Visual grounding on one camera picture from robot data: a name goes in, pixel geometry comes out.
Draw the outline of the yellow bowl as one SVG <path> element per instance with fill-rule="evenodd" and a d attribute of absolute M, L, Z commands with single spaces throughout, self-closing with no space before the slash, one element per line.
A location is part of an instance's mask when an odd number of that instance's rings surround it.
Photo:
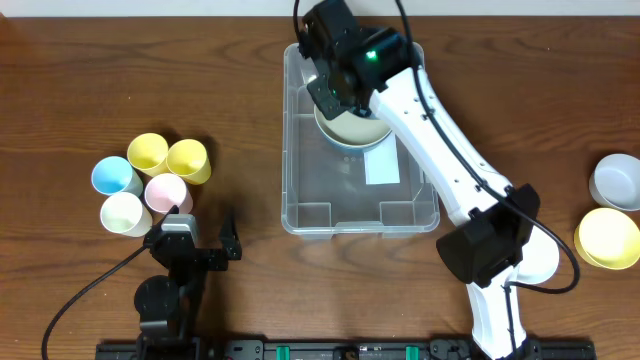
<path fill-rule="evenodd" d="M 596 267 L 624 270 L 639 261 L 639 227 L 615 209 L 587 213 L 574 232 L 574 244 L 578 254 Z"/>

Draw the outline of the beige bowl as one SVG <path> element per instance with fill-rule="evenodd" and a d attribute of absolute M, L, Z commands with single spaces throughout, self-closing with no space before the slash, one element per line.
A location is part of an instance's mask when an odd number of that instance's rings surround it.
<path fill-rule="evenodd" d="M 317 106 L 314 107 L 316 123 L 333 143 L 345 148 L 364 149 L 376 145 L 390 133 L 390 127 L 373 116 L 360 117 L 346 111 L 328 120 Z"/>

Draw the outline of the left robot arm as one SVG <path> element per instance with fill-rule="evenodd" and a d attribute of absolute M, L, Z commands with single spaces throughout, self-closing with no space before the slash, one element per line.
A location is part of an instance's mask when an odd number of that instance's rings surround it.
<path fill-rule="evenodd" d="M 134 306 L 144 337 L 180 342 L 191 337 L 208 274 L 226 271 L 231 261 L 242 258 L 232 215 L 219 232 L 220 248 L 199 248 L 198 237 L 195 217 L 177 207 L 145 235 L 144 247 L 168 274 L 150 277 L 136 290 Z"/>

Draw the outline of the light grey bowl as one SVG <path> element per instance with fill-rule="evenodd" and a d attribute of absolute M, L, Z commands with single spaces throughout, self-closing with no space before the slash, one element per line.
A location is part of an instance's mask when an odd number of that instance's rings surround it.
<path fill-rule="evenodd" d="M 592 198 L 620 211 L 639 210 L 639 159 L 627 154 L 602 158 L 589 179 Z"/>

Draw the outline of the dark blue bowl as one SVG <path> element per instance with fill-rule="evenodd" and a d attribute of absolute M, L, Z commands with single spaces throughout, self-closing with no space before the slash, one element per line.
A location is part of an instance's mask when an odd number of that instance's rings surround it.
<path fill-rule="evenodd" d="M 393 134 L 391 130 L 389 130 L 385 135 L 383 135 L 380 139 L 375 140 L 373 142 L 364 144 L 364 145 L 353 145 L 348 143 L 343 143 L 338 141 L 337 139 L 332 137 L 332 133 L 330 131 L 326 131 L 323 128 L 320 129 L 323 137 L 335 148 L 341 149 L 344 152 L 348 153 L 365 153 L 367 151 L 373 150 L 375 147 L 379 146 L 383 143 L 390 135 Z"/>

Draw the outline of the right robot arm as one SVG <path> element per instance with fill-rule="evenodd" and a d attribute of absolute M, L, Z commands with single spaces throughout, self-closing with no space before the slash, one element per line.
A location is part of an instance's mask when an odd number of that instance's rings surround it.
<path fill-rule="evenodd" d="M 438 100 L 408 36 L 359 26 L 300 34 L 300 51 L 317 78 L 308 90 L 328 119 L 368 109 L 384 121 L 426 173 L 455 230 L 438 253 L 470 298 L 472 336 L 491 359 L 513 357 L 526 338 L 516 288 L 547 279 L 533 262 L 550 240 L 535 224 L 534 189 L 513 188 L 462 134 Z"/>

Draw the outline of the white bowl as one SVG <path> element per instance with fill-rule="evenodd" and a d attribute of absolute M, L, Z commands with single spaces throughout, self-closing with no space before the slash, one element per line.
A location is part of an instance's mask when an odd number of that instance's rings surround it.
<path fill-rule="evenodd" d="M 515 280 L 537 285 L 549 280 L 556 272 L 560 253 L 556 242 L 538 227 L 533 227 L 529 241 L 522 248 L 523 259 Z"/>

